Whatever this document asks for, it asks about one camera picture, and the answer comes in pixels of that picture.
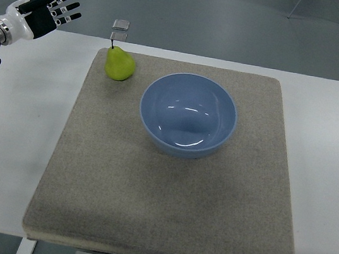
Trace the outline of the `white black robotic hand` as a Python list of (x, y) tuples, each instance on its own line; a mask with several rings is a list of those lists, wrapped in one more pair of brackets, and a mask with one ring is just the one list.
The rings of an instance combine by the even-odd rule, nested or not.
[(80, 3), (68, 0), (16, 0), (0, 15), (0, 43), (35, 40), (81, 17)]

